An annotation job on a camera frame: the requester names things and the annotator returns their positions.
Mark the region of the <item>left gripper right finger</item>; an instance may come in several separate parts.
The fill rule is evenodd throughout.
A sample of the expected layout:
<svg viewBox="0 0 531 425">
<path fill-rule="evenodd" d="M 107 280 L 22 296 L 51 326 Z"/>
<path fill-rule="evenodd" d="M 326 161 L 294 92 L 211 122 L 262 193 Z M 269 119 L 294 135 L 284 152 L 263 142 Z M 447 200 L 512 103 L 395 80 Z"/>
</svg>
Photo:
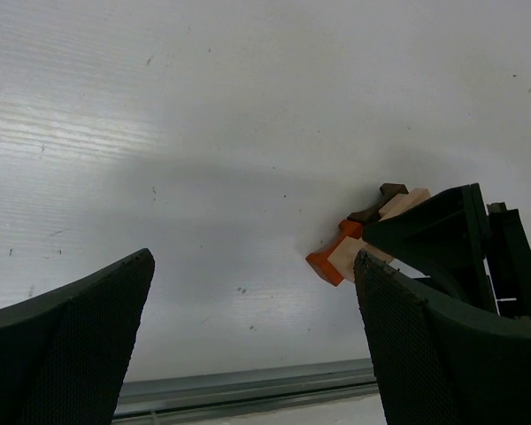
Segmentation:
<svg viewBox="0 0 531 425">
<path fill-rule="evenodd" d="M 355 285 L 389 424 L 531 424 L 531 324 L 470 306 L 365 251 Z"/>
</svg>

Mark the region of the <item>orange arch block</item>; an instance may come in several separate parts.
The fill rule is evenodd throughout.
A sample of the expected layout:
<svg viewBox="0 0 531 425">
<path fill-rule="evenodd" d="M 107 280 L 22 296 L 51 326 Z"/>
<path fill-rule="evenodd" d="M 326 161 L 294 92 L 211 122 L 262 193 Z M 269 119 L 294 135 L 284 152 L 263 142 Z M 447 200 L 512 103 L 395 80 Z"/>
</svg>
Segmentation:
<svg viewBox="0 0 531 425">
<path fill-rule="evenodd" d="M 334 287 L 344 280 L 353 281 L 351 263 L 363 246 L 360 241 L 363 227 L 358 222 L 342 220 L 338 225 L 338 235 L 319 251 L 306 256 L 306 262 L 322 280 Z"/>
</svg>

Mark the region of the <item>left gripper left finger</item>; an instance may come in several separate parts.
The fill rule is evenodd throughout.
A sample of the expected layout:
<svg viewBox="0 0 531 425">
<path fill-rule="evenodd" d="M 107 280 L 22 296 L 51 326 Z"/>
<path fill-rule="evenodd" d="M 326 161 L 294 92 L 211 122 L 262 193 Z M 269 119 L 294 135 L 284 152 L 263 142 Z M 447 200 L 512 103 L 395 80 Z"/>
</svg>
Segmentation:
<svg viewBox="0 0 531 425">
<path fill-rule="evenodd" d="M 155 260 L 141 249 L 0 309 L 0 424 L 109 424 Z"/>
</svg>

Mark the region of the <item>long light wood block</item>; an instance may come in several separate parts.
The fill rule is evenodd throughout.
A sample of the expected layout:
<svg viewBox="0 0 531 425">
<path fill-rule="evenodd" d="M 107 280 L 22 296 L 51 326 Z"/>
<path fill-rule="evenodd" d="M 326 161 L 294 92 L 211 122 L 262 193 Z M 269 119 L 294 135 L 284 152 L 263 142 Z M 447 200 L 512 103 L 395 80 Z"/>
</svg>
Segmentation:
<svg viewBox="0 0 531 425">
<path fill-rule="evenodd" d="M 401 213 L 404 213 L 411 208 L 413 208 L 416 205 L 421 204 L 423 201 L 430 198 L 430 192 L 428 189 L 422 189 L 422 188 L 416 188 L 413 189 L 408 195 L 397 195 L 395 196 L 389 203 L 387 203 L 384 207 L 380 209 L 380 215 L 381 219 L 388 220 L 391 218 L 396 217 L 397 215 L 400 215 Z M 381 251 L 374 246 L 370 245 L 366 241 L 363 240 L 363 238 L 360 238 L 360 241 L 363 243 L 363 246 L 358 250 L 366 250 L 371 255 L 375 256 L 377 259 L 383 261 L 384 263 L 388 264 L 390 263 L 394 258 L 385 253 L 384 251 Z M 351 277 L 353 278 L 354 282 L 354 261 L 351 263 Z"/>
</svg>

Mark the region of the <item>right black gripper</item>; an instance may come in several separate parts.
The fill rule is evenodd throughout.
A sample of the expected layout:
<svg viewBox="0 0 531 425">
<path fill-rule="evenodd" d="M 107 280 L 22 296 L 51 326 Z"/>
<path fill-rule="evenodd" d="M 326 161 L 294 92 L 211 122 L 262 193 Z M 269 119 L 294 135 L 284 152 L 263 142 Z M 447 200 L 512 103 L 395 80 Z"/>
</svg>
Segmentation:
<svg viewBox="0 0 531 425">
<path fill-rule="evenodd" d="M 479 184 L 450 188 L 367 226 L 364 239 L 428 275 L 453 298 L 531 322 L 531 248 L 519 211 L 504 202 L 487 211 L 488 218 Z"/>
</svg>

